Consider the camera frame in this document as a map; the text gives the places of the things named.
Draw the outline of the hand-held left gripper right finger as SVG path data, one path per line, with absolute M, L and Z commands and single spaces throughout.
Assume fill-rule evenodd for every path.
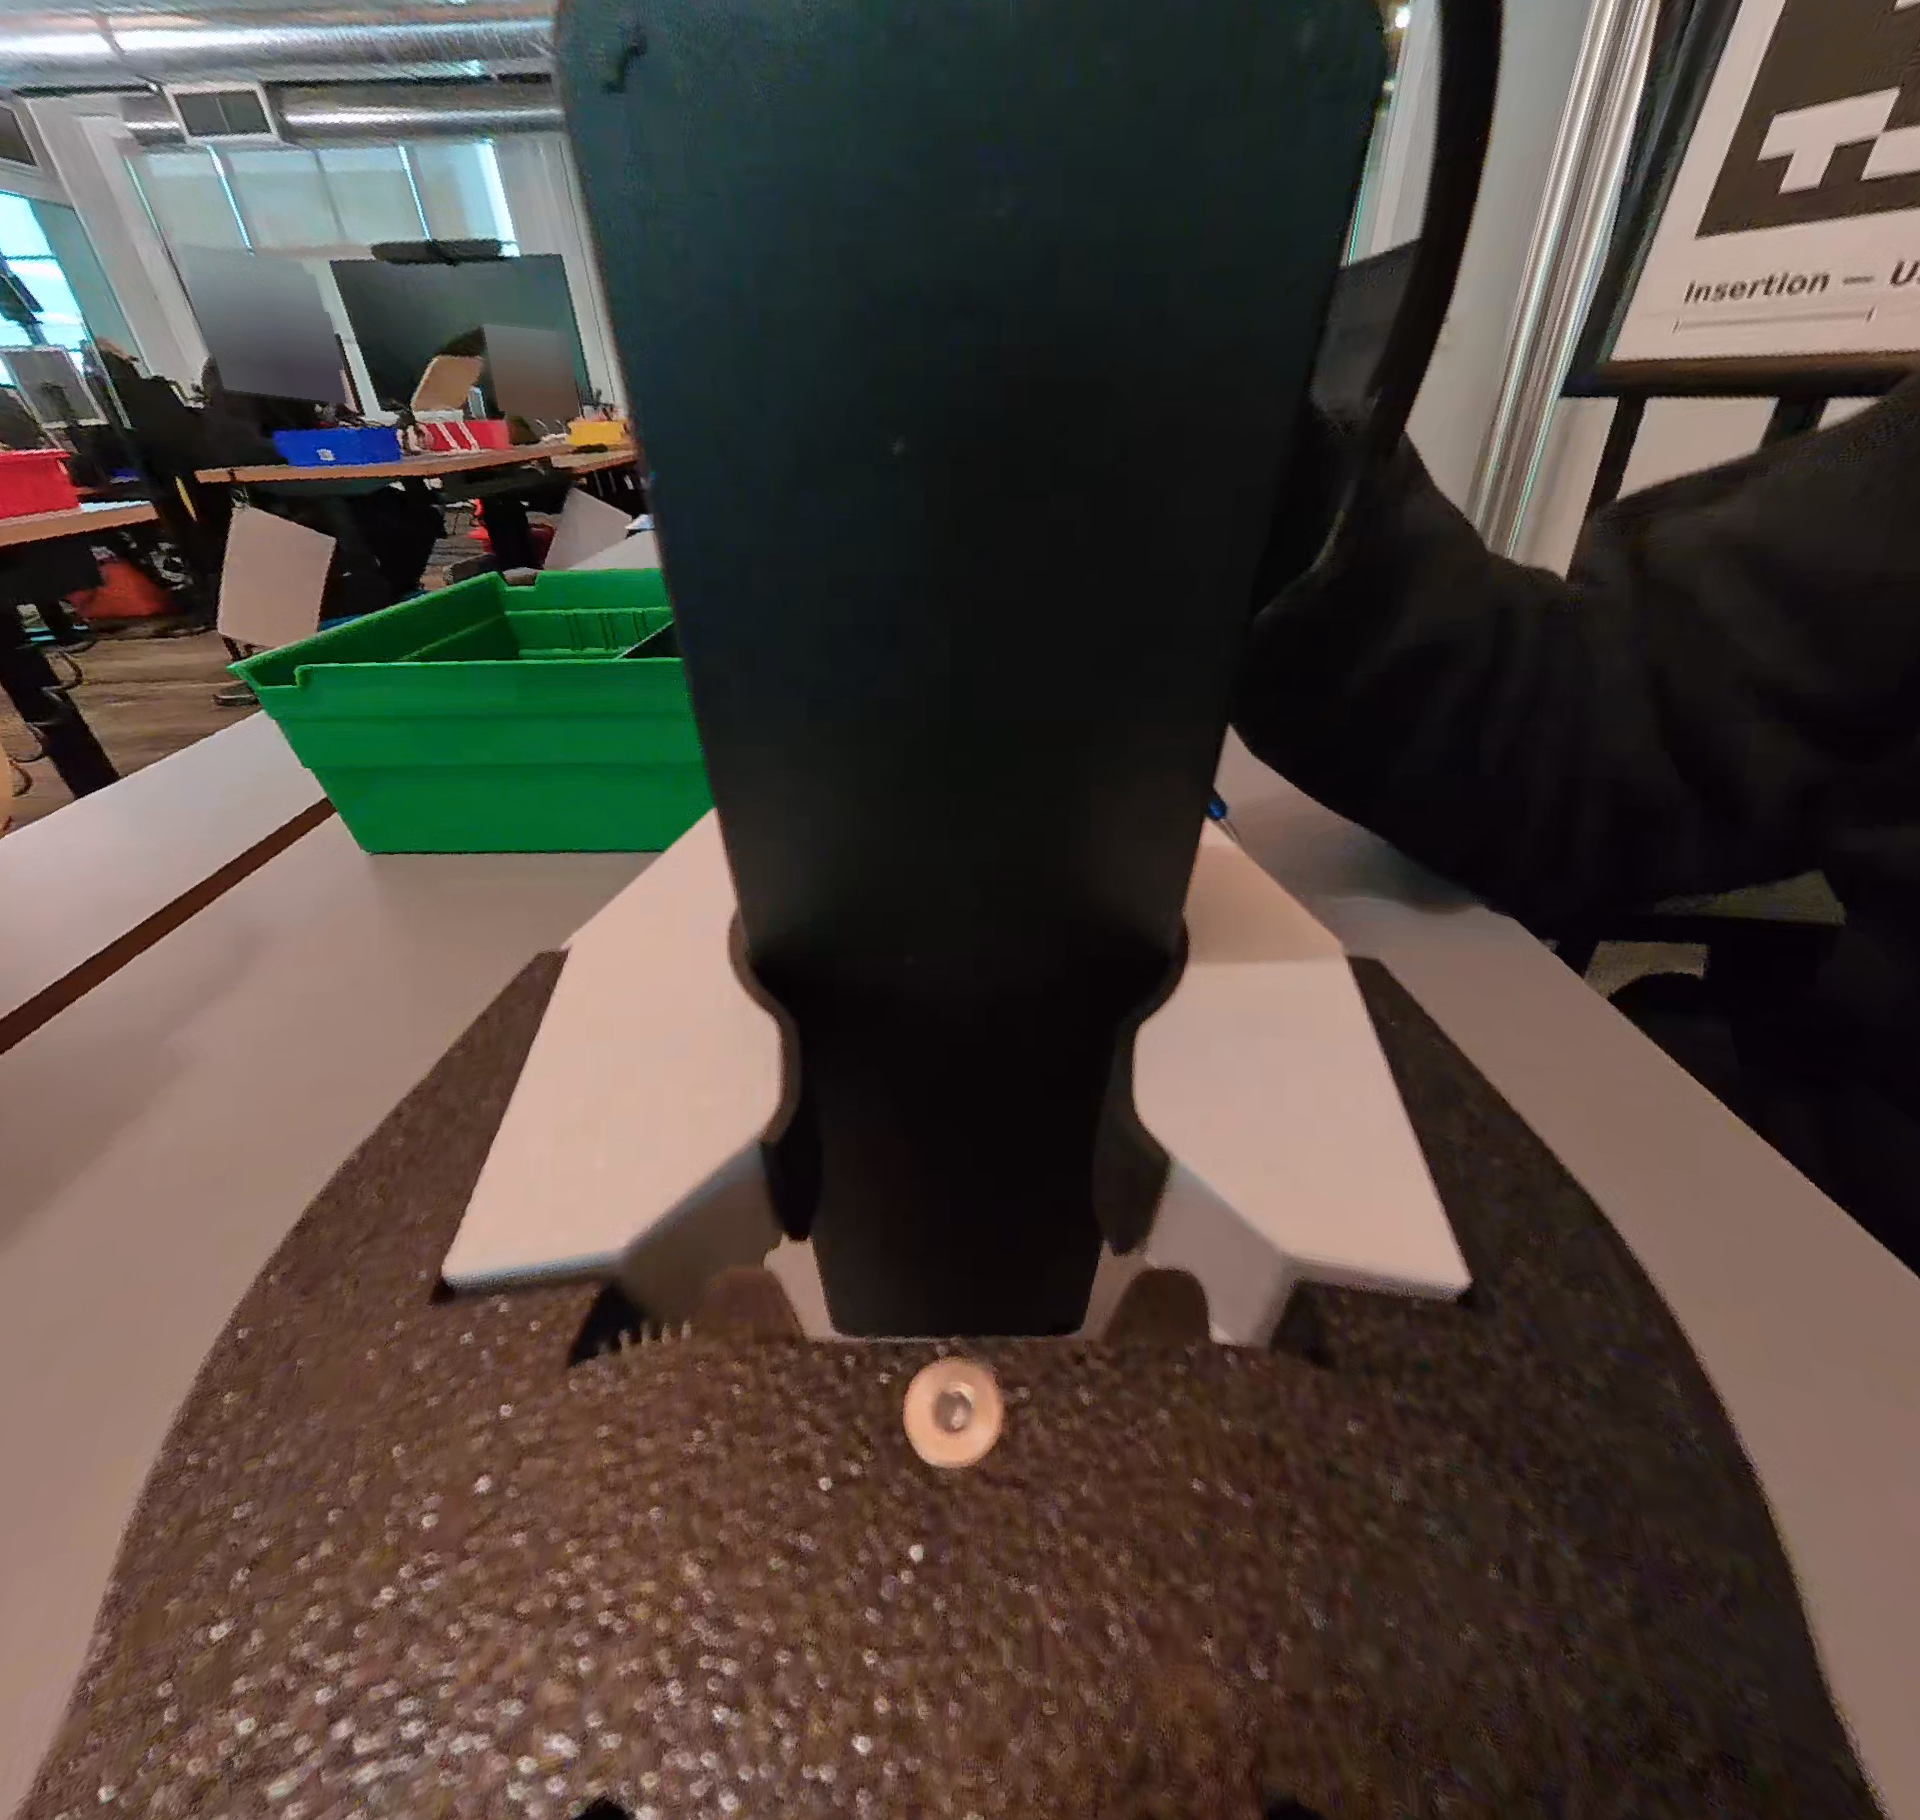
M 1165 1176 L 1140 1240 L 1103 1254 L 1103 1338 L 1180 1312 L 1259 1348 L 1307 1284 L 1457 1305 L 1470 1264 L 1342 943 L 1216 827 L 1185 928 L 1133 1042 Z

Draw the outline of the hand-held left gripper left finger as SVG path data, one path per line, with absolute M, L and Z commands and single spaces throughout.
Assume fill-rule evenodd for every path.
M 762 1173 L 781 1038 L 733 967 L 733 920 L 709 811 L 573 936 L 444 1253 L 449 1290 L 599 1280 L 700 1300 L 755 1267 L 788 1300 L 820 1298 Z

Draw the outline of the green plastic bin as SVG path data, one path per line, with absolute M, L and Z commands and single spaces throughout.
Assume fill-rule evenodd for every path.
M 660 851 L 713 806 L 655 568 L 486 574 L 234 674 L 371 853 Z

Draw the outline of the black multi-port usb hub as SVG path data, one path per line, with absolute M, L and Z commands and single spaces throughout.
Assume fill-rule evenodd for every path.
M 1065 1337 L 1157 1204 L 1373 0 L 561 0 L 775 1199 L 856 1338 Z

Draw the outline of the person's right forearm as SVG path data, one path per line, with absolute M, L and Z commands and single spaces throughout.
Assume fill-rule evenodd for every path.
M 1602 510 L 1563 577 L 1493 554 L 1409 440 L 1309 412 L 1230 726 L 1540 929 L 1818 873 L 1916 942 L 1918 395 Z

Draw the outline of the white card sign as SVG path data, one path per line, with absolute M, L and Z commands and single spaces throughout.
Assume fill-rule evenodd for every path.
M 632 517 L 584 488 L 567 488 L 543 570 L 577 570 L 623 546 Z
M 236 650 L 280 650 L 321 631 L 336 539 L 254 505 L 229 523 L 216 631 Z

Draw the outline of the large black display screen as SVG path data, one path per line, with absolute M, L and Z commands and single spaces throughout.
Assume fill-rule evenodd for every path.
M 352 258 L 331 261 L 329 273 L 382 409 L 406 406 L 429 359 L 478 340 L 486 325 L 552 330 L 567 346 L 582 393 L 590 389 L 559 257 L 456 265 Z

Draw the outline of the shiny metal pole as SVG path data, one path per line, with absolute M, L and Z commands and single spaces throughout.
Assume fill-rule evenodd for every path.
M 1527 242 L 1501 393 L 1476 463 L 1476 525 L 1505 560 L 1518 560 L 1523 550 L 1557 403 L 1624 186 L 1657 21 L 1660 0 L 1589 0 Z

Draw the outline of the framed sign on easel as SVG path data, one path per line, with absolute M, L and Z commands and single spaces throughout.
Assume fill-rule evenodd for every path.
M 1697 0 L 1565 393 L 1876 395 L 1916 348 L 1918 0 Z

